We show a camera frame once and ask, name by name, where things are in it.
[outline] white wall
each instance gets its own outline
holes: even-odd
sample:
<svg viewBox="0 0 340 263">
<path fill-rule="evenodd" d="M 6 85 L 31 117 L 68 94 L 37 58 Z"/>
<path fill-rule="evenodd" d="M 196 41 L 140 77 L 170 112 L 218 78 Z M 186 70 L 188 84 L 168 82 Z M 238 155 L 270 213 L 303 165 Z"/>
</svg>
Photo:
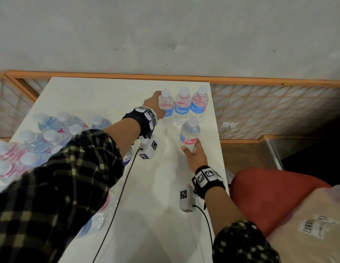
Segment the white wall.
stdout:
<svg viewBox="0 0 340 263">
<path fill-rule="evenodd" d="M 340 79 L 340 0 L 0 0 L 0 69 Z"/>
</svg>

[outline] table surface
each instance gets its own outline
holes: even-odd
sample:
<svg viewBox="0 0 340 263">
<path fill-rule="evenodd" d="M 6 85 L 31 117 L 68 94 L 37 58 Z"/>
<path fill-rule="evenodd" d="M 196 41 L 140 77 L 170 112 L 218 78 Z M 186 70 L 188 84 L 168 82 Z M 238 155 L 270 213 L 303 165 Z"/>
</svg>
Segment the table surface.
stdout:
<svg viewBox="0 0 340 263">
<path fill-rule="evenodd" d="M 146 81 L 126 79 L 52 78 L 42 92 L 12 141 L 19 141 L 24 129 L 38 132 L 32 116 L 37 112 L 56 116 L 66 110 L 92 125 L 91 118 L 99 114 L 111 122 L 136 106 L 143 104 L 154 91 L 169 88 L 173 97 L 182 87 L 193 95 L 200 85 L 208 88 L 209 103 L 200 123 L 199 138 L 209 165 L 226 181 L 214 106 L 209 83 L 179 81 Z M 190 183 L 193 173 L 186 164 L 179 140 L 180 127 L 168 129 L 157 125 L 154 135 L 159 145 L 152 159 L 138 155 L 130 172 L 114 222 L 99 252 L 96 262 L 211 262 L 209 231 L 203 214 L 185 213 L 179 208 L 180 190 Z M 135 142 L 136 151 L 139 141 Z M 123 178 L 111 189 L 118 196 L 130 164 Z M 196 199 L 203 207 L 204 202 Z M 102 243 L 112 214 L 97 233 L 74 239 L 60 262 L 91 263 Z"/>
</svg>

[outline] plaid sleeve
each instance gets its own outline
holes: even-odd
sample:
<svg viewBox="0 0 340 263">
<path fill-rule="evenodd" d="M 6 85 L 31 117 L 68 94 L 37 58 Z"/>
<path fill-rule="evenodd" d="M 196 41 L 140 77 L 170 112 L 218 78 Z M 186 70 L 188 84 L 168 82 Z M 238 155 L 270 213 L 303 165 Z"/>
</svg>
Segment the plaid sleeve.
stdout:
<svg viewBox="0 0 340 263">
<path fill-rule="evenodd" d="M 281 263 L 258 227 L 239 221 L 218 233 L 213 244 L 213 262 Z"/>
<path fill-rule="evenodd" d="M 88 130 L 11 183 L 0 193 L 0 262 L 57 262 L 123 171 L 111 137 Z"/>
</svg>

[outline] red cushion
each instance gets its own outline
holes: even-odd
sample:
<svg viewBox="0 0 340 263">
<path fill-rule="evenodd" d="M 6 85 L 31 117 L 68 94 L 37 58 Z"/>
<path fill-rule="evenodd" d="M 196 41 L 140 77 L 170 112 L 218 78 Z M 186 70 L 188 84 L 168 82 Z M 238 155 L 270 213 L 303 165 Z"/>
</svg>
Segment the red cushion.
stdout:
<svg viewBox="0 0 340 263">
<path fill-rule="evenodd" d="M 253 167 L 236 174 L 230 196 L 243 215 L 268 236 L 320 187 L 331 186 L 310 175 Z"/>
</svg>

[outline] white bottle cap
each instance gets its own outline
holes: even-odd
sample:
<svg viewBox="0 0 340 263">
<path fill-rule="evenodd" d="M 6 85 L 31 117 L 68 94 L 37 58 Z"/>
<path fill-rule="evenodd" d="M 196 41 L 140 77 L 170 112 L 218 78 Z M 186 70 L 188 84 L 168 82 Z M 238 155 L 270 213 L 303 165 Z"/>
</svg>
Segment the white bottle cap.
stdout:
<svg viewBox="0 0 340 263">
<path fill-rule="evenodd" d="M 69 121 L 70 114 L 68 114 L 66 111 L 62 111 L 58 114 L 57 118 L 62 122 Z"/>
<path fill-rule="evenodd" d="M 31 166 L 39 161 L 40 155 L 32 152 L 27 152 L 20 158 L 22 164 Z"/>
<path fill-rule="evenodd" d="M 170 91 L 168 89 L 162 90 L 162 97 L 163 98 L 169 98 L 170 97 Z"/>
<path fill-rule="evenodd" d="M 15 143 L 8 143 L 6 141 L 0 140 L 0 153 L 5 153 L 9 151 Z"/>
<path fill-rule="evenodd" d="M 83 128 L 79 124 L 73 124 L 69 126 L 69 131 L 72 135 L 77 135 L 83 131 Z"/>
<path fill-rule="evenodd" d="M 188 124 L 190 125 L 190 127 L 196 127 L 199 124 L 199 121 L 197 118 L 189 116 L 188 117 Z"/>
<path fill-rule="evenodd" d="M 35 139 L 35 137 L 36 137 L 36 133 L 34 131 L 27 130 L 27 129 L 21 131 L 19 134 L 19 138 L 24 142 L 31 142 Z"/>
<path fill-rule="evenodd" d="M 201 86 L 199 87 L 198 92 L 199 92 L 200 94 L 204 95 L 204 94 L 207 92 L 207 86 L 206 86 L 206 85 L 201 85 Z"/>
<path fill-rule="evenodd" d="M 0 160 L 0 175 L 6 174 L 7 172 L 10 171 L 11 168 L 12 168 L 12 165 L 8 161 Z"/>
<path fill-rule="evenodd" d="M 59 139 L 59 133 L 50 129 L 43 134 L 43 138 L 48 141 L 55 141 Z"/>
<path fill-rule="evenodd" d="M 187 87 L 181 88 L 180 93 L 181 93 L 181 96 L 185 97 L 190 94 L 190 90 Z"/>
<path fill-rule="evenodd" d="M 104 118 L 102 116 L 99 115 L 93 115 L 92 117 L 92 123 L 95 125 L 100 125 L 103 123 Z"/>
<path fill-rule="evenodd" d="M 61 150 L 63 148 L 62 145 L 58 145 L 55 148 L 52 149 L 52 155 L 56 154 L 59 152 L 59 150 Z"/>
<path fill-rule="evenodd" d="M 36 123 L 43 124 L 49 120 L 49 117 L 45 115 L 44 113 L 36 113 L 33 116 L 33 119 L 36 121 Z"/>
</svg>

